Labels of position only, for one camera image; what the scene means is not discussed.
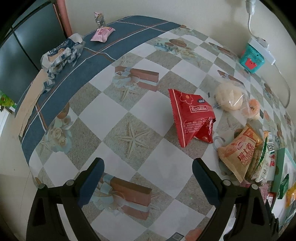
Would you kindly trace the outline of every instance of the starfish print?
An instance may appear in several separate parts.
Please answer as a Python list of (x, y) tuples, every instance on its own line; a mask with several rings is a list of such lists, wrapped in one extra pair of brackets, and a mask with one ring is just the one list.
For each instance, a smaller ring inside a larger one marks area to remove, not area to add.
[(129, 87), (117, 88), (117, 90), (119, 90), (119, 91), (123, 91), (122, 101), (124, 101), (124, 99), (127, 97), (127, 95), (128, 95), (129, 93), (133, 93), (133, 94), (139, 95), (138, 92), (136, 92), (136, 91), (134, 91), (134, 90), (131, 90), (131, 89), (130, 89), (130, 86), (129, 86)]
[(140, 137), (145, 135), (146, 133), (148, 133), (150, 130), (145, 130), (143, 132), (135, 134), (131, 123), (129, 123), (128, 124), (128, 131), (129, 131), (128, 136), (121, 136), (121, 137), (116, 136), (115, 137), (118, 140), (129, 142), (128, 157), (130, 156), (131, 152), (134, 150), (136, 144), (139, 145), (139, 146), (145, 147), (145, 148), (149, 148), (149, 146), (147, 146), (143, 141), (140, 140)]
[(49, 151), (51, 151), (50, 146), (47, 144), (47, 141), (45, 140), (45, 135), (42, 137), (40, 144), (42, 145), (41, 147), (41, 151), (40, 151), (40, 155), (43, 154), (44, 150), (47, 149)]

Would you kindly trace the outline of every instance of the wall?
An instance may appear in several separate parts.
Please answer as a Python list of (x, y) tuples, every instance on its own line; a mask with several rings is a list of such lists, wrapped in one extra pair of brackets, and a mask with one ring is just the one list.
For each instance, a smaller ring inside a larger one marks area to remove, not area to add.
[[(94, 11), (104, 13), (107, 23), (129, 15), (144, 15), (184, 24), (228, 46), (239, 54), (250, 34), (244, 0), (65, 0), (73, 32), (87, 34), (96, 29)], [(260, 1), (256, 2), (251, 29), (266, 39), (276, 63), (291, 88), (288, 113), (296, 123), (296, 46), (277, 17)], [(258, 71), (283, 103), (287, 89), (274, 66), (264, 64)]]

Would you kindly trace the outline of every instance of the red snack bag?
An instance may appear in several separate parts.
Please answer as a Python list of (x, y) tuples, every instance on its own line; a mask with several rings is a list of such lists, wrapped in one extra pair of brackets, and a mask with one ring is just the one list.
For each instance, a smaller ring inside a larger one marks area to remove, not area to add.
[(169, 89), (170, 102), (181, 147), (186, 147), (193, 137), (213, 143), (213, 108), (200, 96)]

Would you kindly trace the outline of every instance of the pink candy package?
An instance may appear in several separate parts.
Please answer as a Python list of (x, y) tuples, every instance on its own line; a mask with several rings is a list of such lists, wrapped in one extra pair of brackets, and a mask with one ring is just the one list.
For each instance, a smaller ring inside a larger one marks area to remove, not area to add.
[(102, 27), (99, 28), (96, 33), (94, 34), (94, 36), (91, 38), (91, 41), (100, 41), (105, 43), (107, 41), (107, 38), (109, 37), (109, 35), (115, 31), (114, 28), (111, 27)]

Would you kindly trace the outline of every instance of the orange snack wrapper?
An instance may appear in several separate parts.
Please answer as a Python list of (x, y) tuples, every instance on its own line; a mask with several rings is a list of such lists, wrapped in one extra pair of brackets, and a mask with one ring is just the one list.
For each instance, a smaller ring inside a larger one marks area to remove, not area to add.
[(223, 163), (234, 173), (241, 183), (251, 163), (255, 146), (262, 139), (248, 124), (243, 131), (227, 146), (218, 148), (218, 155)]

